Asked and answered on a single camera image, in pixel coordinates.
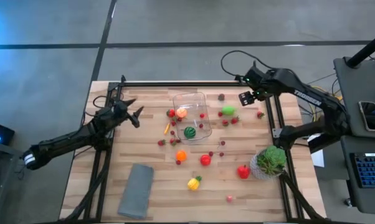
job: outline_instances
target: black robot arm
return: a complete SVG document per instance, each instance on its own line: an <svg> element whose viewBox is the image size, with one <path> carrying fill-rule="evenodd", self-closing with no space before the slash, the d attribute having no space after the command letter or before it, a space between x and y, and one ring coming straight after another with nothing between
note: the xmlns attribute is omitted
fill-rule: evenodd
<svg viewBox="0 0 375 224"><path fill-rule="evenodd" d="M117 101L113 106L98 110L92 120L77 131L32 145L22 155L26 167L31 170L38 169L55 157L84 146L93 146L96 150L106 150L106 147L110 147L108 138L106 138L107 133L122 122L129 119L134 127L139 128L138 117L143 107L132 115L127 112L128 106L134 101Z"/></svg>
<svg viewBox="0 0 375 224"><path fill-rule="evenodd" d="M253 89L252 93L247 91L239 95L243 106L252 104L255 100L263 101L273 95L291 93L323 110L324 116L315 122L298 127L285 126L277 138L278 147L290 149L297 138L315 133L322 134L316 141L322 142L320 145L324 146L337 141L349 131L345 107L338 99L302 83L290 69L272 68L264 73L254 64L241 79Z"/></svg>

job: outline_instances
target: gray floor tile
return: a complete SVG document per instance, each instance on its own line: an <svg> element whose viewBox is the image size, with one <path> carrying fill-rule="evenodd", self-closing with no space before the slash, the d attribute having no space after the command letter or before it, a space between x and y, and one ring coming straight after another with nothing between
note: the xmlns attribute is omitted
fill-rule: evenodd
<svg viewBox="0 0 375 224"><path fill-rule="evenodd" d="M375 1L120 0L108 42L373 38Z"/></svg>
<svg viewBox="0 0 375 224"><path fill-rule="evenodd" d="M307 83L334 73L333 59L354 55L362 46L245 47L273 67L294 70ZM232 80L221 70L221 57L236 48L107 49L99 80ZM225 69L245 74L252 59L236 53L224 60ZM335 76L314 83L328 90Z"/></svg>
<svg viewBox="0 0 375 224"><path fill-rule="evenodd" d="M0 0L0 44L99 43L110 0Z"/></svg>
<svg viewBox="0 0 375 224"><path fill-rule="evenodd" d="M343 201L349 197L345 180L318 179L328 218L333 221L375 224L375 215L365 214L357 208L348 208Z"/></svg>
<svg viewBox="0 0 375 224"><path fill-rule="evenodd" d="M79 127L96 54L93 49L0 50L0 123L15 130L14 148L25 151ZM15 175L1 223L56 220L71 158L60 156L26 171L22 181Z"/></svg>

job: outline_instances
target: wooden tabletop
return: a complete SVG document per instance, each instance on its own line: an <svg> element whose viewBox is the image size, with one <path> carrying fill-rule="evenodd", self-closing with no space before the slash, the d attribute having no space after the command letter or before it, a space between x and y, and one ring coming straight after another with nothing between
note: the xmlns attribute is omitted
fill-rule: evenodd
<svg viewBox="0 0 375 224"><path fill-rule="evenodd" d="M87 111L97 110L92 105L96 96L106 95L108 82L93 82L87 103ZM262 222L285 221L278 179L259 180L252 175L247 180L237 176L236 168L249 165L252 156L272 144L267 110L264 102L242 107L238 94L248 91L246 87L128 87L123 88L124 99L136 98L130 106L135 111L145 106L140 116L140 128L126 121L115 130L112 159L107 181L102 222L142 222L117 214L118 206L134 163L145 164L154 169L147 217L144 222ZM169 122L166 111L173 107L173 96L182 93L202 92L206 95L208 116L212 134L199 145L157 145L158 140L169 141L164 135ZM217 99L225 94L225 101ZM280 97L286 124L300 125L301 115L297 99L293 95ZM103 104L104 98L97 102ZM217 113L224 105L237 108L237 124L223 127ZM262 119L256 117L263 111ZM276 109L273 105L274 118ZM187 152L187 160L180 166L175 163L176 151ZM223 152L212 157L211 165L203 167L199 158L209 151ZM91 149L76 157L70 171L60 217L66 217L78 205L88 190L95 151ZM318 182L309 149L295 146L292 149L293 163L298 186L312 207L325 216ZM202 176L199 190L188 190L187 182L197 175ZM226 201L233 196L232 203ZM290 204L293 197L289 192ZM93 200L95 213L97 197Z"/></svg>

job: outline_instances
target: gray cloth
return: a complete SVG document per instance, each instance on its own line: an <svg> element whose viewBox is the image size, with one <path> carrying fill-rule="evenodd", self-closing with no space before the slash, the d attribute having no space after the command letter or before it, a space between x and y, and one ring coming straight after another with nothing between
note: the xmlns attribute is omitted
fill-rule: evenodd
<svg viewBox="0 0 375 224"><path fill-rule="evenodd" d="M135 219L146 218L153 174L153 168L133 164L118 214Z"/></svg>

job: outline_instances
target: artificial plant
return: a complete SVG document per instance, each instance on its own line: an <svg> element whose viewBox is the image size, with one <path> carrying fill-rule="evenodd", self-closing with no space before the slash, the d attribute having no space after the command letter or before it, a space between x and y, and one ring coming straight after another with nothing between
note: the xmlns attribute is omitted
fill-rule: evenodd
<svg viewBox="0 0 375 224"><path fill-rule="evenodd" d="M269 146L257 156L257 164L267 175L280 174L286 164L285 151L276 146Z"/></svg>

